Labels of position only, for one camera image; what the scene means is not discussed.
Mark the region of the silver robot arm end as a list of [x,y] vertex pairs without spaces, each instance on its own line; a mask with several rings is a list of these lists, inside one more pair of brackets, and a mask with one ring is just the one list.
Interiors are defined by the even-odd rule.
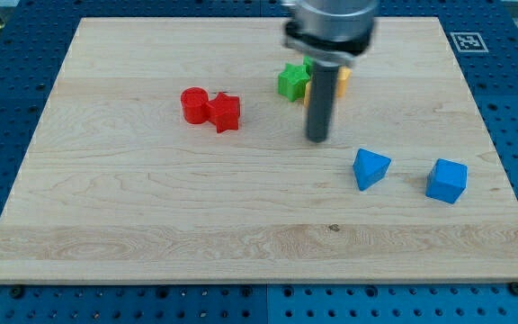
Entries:
[[350,67],[371,43],[378,0],[284,0],[283,45],[328,65]]

